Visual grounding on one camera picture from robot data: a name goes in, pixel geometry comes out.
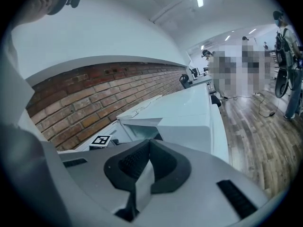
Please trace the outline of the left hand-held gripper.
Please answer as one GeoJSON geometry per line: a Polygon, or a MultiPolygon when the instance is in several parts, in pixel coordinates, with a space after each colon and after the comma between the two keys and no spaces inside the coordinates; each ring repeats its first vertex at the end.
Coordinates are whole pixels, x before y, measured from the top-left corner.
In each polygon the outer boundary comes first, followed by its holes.
{"type": "Polygon", "coordinates": [[[98,135],[89,144],[89,150],[106,148],[111,142],[113,135],[98,135]]]}

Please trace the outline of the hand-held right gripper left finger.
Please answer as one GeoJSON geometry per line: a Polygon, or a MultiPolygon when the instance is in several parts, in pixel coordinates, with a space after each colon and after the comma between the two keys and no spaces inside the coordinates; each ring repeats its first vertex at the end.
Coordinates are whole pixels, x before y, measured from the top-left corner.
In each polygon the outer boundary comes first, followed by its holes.
{"type": "Polygon", "coordinates": [[[133,192],[149,161],[149,155],[150,141],[136,142],[129,149],[111,156],[105,162],[104,173],[115,188],[133,192]]]}

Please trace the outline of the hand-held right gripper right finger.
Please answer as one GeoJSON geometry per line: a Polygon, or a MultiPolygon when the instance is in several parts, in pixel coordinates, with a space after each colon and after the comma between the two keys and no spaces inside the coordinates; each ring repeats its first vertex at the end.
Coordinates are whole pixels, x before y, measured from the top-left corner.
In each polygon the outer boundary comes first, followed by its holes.
{"type": "Polygon", "coordinates": [[[154,170],[152,194],[175,192],[190,177],[190,161],[163,141],[150,140],[150,162],[154,170]]]}

